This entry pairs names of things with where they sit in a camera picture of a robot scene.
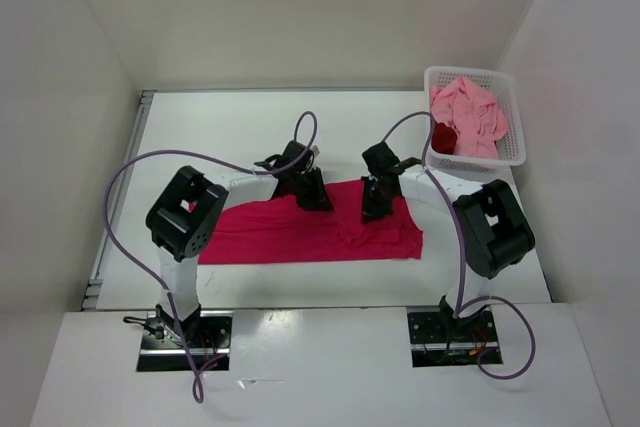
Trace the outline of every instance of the red towel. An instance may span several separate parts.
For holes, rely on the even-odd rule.
[[[225,210],[200,264],[272,264],[341,260],[419,259],[422,232],[407,203],[393,215],[362,224],[362,181],[326,186],[333,212],[307,212],[294,196]]]

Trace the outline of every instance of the dark red cloth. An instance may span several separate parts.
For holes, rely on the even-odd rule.
[[[326,189],[333,212],[304,211],[292,195],[225,210],[199,263],[420,258],[422,232],[404,199],[393,201],[392,216],[362,224],[362,181],[328,184]]]
[[[440,154],[453,155],[457,142],[458,135],[455,130],[442,122],[436,124],[433,130],[433,137],[431,138],[431,147],[433,150]]]

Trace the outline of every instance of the pink cloth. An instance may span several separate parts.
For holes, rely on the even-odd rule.
[[[458,134],[455,155],[500,158],[495,142],[504,137],[509,124],[491,92],[466,77],[458,77],[442,90],[432,85],[429,103],[436,122]]]
[[[422,232],[407,203],[393,215],[362,224],[362,181],[328,184],[333,212],[307,212],[292,195],[222,212],[200,264],[270,264],[340,260],[419,259]]]

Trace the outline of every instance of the white table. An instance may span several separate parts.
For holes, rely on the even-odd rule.
[[[610,425],[571,309],[522,310],[538,355],[506,382],[473,365],[412,368],[403,308],[238,311],[230,370],[205,374],[203,405],[189,372],[135,372],[141,328],[123,312],[67,314],[32,427]],[[487,368],[514,372],[527,333],[509,308],[493,311],[504,365]]]
[[[319,119],[318,165],[325,182],[355,179],[366,173],[362,152],[380,141],[403,115],[424,109],[423,92],[199,92],[155,94],[138,153],[156,149],[194,150],[250,166],[280,153],[291,140],[298,116],[314,111]],[[389,141],[400,158],[418,156],[426,136],[426,118],[418,117]],[[308,139],[305,121],[301,140]],[[144,219],[176,170],[186,164],[215,182],[223,168],[190,158],[167,156],[143,161],[131,175],[116,233],[137,256],[157,265],[155,246]],[[460,174],[479,181],[502,178],[514,187],[510,170],[496,174]],[[457,240],[451,219],[417,202],[409,205],[425,232],[421,260],[322,262],[278,265],[202,266],[198,279],[205,308],[308,308],[436,304],[458,275]],[[149,309],[158,285],[110,244],[100,265],[103,279],[97,308]],[[549,302],[534,252],[494,280],[494,293],[518,303]]]

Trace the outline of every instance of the plastic basket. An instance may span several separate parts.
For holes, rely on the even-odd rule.
[[[496,97],[498,106],[509,123],[509,130],[506,135],[496,142],[500,159],[440,154],[429,146],[427,163],[433,167],[476,171],[496,170],[524,163],[527,158],[524,147],[524,134],[522,132],[522,123],[520,122],[514,82],[508,75],[493,70],[430,67],[424,73],[424,90],[427,103],[429,102],[429,89],[432,85],[437,85],[440,88],[446,87],[461,75],[490,91]]]

